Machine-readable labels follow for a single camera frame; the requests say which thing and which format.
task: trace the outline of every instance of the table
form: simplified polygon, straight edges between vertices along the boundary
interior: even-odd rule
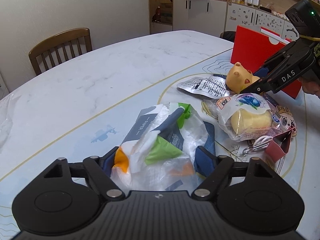
[[[0,238],[10,239],[19,231],[12,200],[39,172],[60,156],[79,162],[105,154],[121,143],[142,108],[168,101],[191,103],[216,126],[217,155],[239,157],[244,145],[233,143],[219,129],[199,98],[176,89],[178,82],[193,76],[225,74],[232,66],[232,47],[231,42],[193,31],[150,35],[74,58],[15,90],[9,112],[13,126],[0,153]],[[298,127],[280,174],[305,201],[298,231],[318,240],[320,101],[302,92],[297,100],[283,93],[274,98],[291,109]]]

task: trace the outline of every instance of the white cable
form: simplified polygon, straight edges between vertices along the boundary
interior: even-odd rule
[[[252,145],[252,147],[255,147],[255,146],[259,145],[259,144],[262,144],[262,143],[264,143],[264,142],[270,141],[272,138],[273,138],[272,136],[268,136],[268,135],[261,136],[261,137],[259,137],[258,139],[256,139],[256,141],[254,142],[254,144]],[[268,145],[266,145],[266,146],[264,146],[264,147],[262,147],[262,148],[253,150],[253,151],[255,151],[255,152],[256,152],[256,151],[261,151],[261,150],[263,150],[263,149],[265,149],[265,148],[267,148],[267,147],[268,147]]]

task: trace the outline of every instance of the chair backrest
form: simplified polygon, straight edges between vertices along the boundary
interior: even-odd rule
[[[60,54],[58,51],[58,46],[62,46],[65,61],[68,61],[69,58],[68,58],[65,43],[68,43],[68,45],[70,47],[70,51],[71,51],[71,56],[72,56],[72,58],[75,58],[76,55],[75,55],[71,41],[76,40],[78,53],[79,53],[79,55],[82,55],[80,42],[79,42],[79,38],[82,38],[82,37],[84,37],[84,43],[85,43],[85,47],[86,47],[87,52],[92,51],[90,30],[88,28],[77,28],[77,29],[65,31],[63,33],[59,33],[59,34],[54,35],[50,38],[47,38],[46,40],[41,41],[38,45],[36,45],[29,52],[29,59],[31,61],[33,69],[36,72],[36,75],[38,76],[41,74],[41,69],[40,69],[38,61],[36,59],[40,55],[41,55],[45,70],[46,71],[49,70],[49,67],[48,67],[48,64],[47,64],[47,61],[46,61],[45,55],[44,55],[44,53],[46,53],[46,52],[48,52],[48,54],[49,54],[49,58],[50,58],[50,62],[51,62],[52,67],[55,67],[55,62],[52,57],[52,53],[54,53],[54,52],[56,54],[57,61],[58,61],[57,65],[62,63],[61,57],[60,57]]]

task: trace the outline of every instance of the red box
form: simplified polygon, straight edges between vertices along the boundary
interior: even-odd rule
[[[238,26],[231,63],[240,62],[244,68],[254,73],[265,60],[289,42],[289,39],[283,40],[277,33],[259,26]],[[296,98],[300,89],[301,83],[295,80],[282,91],[292,98]]]

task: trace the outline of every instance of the cabinet door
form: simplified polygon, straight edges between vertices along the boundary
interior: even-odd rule
[[[256,11],[241,4],[229,3],[226,31],[236,31],[238,25],[254,25]]]
[[[264,27],[268,30],[271,30],[279,35],[282,35],[284,29],[285,20],[269,14],[267,12],[256,10],[256,19],[255,25]]]
[[[205,33],[207,0],[188,0],[188,30]]]
[[[204,33],[220,37],[220,34],[224,31],[227,2],[219,0],[207,0],[206,9],[206,19],[203,22]]]
[[[188,0],[173,0],[173,30],[188,30]]]
[[[281,37],[296,41],[299,38],[299,33],[291,22],[285,21]]]

